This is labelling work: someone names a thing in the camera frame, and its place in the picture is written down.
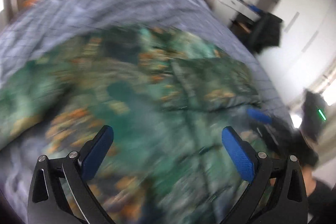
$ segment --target blue gripper pad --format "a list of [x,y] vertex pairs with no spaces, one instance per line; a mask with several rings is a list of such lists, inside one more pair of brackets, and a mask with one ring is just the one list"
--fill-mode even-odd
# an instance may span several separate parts
[[257,159],[253,155],[254,149],[249,143],[244,142],[232,127],[223,129],[222,143],[241,178],[251,183],[255,175],[255,165],[257,165]]
[[264,113],[262,113],[260,110],[249,108],[247,110],[247,115],[249,115],[252,119],[255,119],[258,122],[271,124],[272,118]]
[[90,152],[85,157],[82,162],[82,180],[87,181],[93,179],[103,162],[108,150],[110,149],[113,143],[113,129],[110,126],[104,126],[98,133],[99,135],[103,130],[101,136],[96,140],[95,138],[94,145],[92,146]]

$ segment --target green led light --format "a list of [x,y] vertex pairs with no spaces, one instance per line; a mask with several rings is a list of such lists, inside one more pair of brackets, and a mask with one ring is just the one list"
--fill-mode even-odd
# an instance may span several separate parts
[[323,114],[322,110],[320,110],[320,109],[319,109],[319,113],[321,114],[321,116],[322,116],[323,120],[325,120],[325,121],[326,121],[326,120],[327,120],[327,118],[324,116],[324,114]]

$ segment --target bed sheet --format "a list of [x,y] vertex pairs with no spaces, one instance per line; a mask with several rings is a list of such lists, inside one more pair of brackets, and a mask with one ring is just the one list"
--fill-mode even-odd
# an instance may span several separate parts
[[[203,0],[40,0],[0,35],[0,83],[30,59],[78,34],[110,25],[144,23],[174,26],[213,42],[244,62],[253,75],[266,113],[291,122],[288,111],[258,61],[212,14]],[[40,149],[43,122],[28,130],[0,152],[0,189],[26,221],[27,189]]]

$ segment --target mattress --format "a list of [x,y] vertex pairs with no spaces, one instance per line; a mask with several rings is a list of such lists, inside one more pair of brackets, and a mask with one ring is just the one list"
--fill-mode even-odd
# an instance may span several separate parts
[[[111,25],[142,23],[176,27],[223,49],[251,70],[262,98],[262,110],[291,123],[290,116],[258,61],[212,14],[203,0],[40,0],[0,35],[0,83],[54,46]],[[43,123],[29,129],[0,151],[0,189],[26,221],[28,190],[37,157],[44,144],[38,137]]]

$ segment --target black sleeve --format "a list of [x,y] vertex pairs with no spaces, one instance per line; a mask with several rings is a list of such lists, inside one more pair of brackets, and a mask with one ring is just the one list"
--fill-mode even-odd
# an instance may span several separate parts
[[316,188],[308,197],[308,211],[321,223],[336,223],[336,191],[316,181]]

